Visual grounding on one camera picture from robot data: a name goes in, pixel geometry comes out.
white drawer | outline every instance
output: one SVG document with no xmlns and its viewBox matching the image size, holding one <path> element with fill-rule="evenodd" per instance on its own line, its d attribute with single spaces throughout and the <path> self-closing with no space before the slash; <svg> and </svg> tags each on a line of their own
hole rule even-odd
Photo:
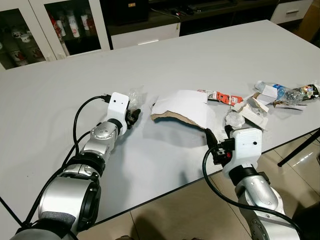
<svg viewBox="0 0 320 240">
<path fill-rule="evenodd" d="M 142 45 L 179 37 L 180 23 L 111 36 L 113 49 Z"/>
<path fill-rule="evenodd" d="M 271 22 L 281 24 L 303 19 L 313 0 L 301 0 L 280 3 L 271 17 Z"/>
</svg>

black stand leg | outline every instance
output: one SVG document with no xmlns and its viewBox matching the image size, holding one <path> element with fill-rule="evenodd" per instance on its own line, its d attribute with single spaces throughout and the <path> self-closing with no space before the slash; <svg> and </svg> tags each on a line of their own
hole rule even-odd
<svg viewBox="0 0 320 240">
<path fill-rule="evenodd" d="M 317 137 L 320 136 L 320 129 L 316 131 L 311 137 L 309 137 L 304 143 L 298 146 L 292 153 L 286 156 L 281 162 L 278 163 L 279 167 L 282 167 L 285 163 L 287 163 L 290 159 L 292 159 L 295 155 L 300 153 L 304 148 L 306 148 L 309 144 L 311 144 Z"/>
</svg>

glass cabinet door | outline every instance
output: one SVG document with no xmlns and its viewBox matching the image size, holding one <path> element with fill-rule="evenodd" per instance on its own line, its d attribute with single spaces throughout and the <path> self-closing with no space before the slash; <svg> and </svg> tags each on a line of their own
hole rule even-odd
<svg viewBox="0 0 320 240">
<path fill-rule="evenodd" d="M 99 0 L 30 0 L 57 59 L 110 50 Z"/>
<path fill-rule="evenodd" d="M 4 69 L 46 61 L 20 10 L 0 11 L 0 64 Z"/>
</svg>

silver robotic arm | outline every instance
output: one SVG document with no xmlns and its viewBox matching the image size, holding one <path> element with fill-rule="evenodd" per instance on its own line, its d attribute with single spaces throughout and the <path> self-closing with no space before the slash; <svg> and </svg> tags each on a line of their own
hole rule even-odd
<svg viewBox="0 0 320 240">
<path fill-rule="evenodd" d="M 232 180 L 238 203 L 285 214 L 281 196 L 270 186 L 264 172 L 257 172 L 262 151 L 262 132 L 256 128 L 235 130 L 215 149 L 215 164 L 222 164 L 224 176 Z M 239 208 L 253 240 L 299 240 L 296 229 L 283 218 L 258 210 Z"/>
<path fill-rule="evenodd" d="M 38 208 L 38 221 L 11 240 L 72 240 L 90 228 L 98 216 L 99 180 L 119 136 L 127 131 L 129 97 L 114 92 L 107 116 L 90 131 L 79 155 L 46 188 Z"/>
</svg>

table surface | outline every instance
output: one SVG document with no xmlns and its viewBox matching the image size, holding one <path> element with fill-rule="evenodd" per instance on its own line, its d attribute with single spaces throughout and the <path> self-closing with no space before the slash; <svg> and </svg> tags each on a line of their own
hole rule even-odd
<svg viewBox="0 0 320 240">
<path fill-rule="evenodd" d="M 100 181 L 101 221 L 203 177 L 205 134 L 175 120 L 153 122 L 151 106 L 160 94 L 206 89 L 245 97 L 257 80 L 295 88 L 319 78 L 320 49 L 267 20 L 7 70 L 0 73 L 0 196 L 26 218 L 73 145 L 77 109 L 92 96 L 143 86 L 140 119 L 117 141 Z M 229 107 L 209 104 L 221 129 Z M 85 107 L 78 136 L 107 108 L 99 100 Z M 320 127 L 319 99 L 303 112 L 269 108 L 262 151 Z M 220 169 L 209 166 L 210 173 Z M 2 238 L 9 239 L 18 225 L 3 206 L 0 214 L 7 221 Z"/>
</svg>

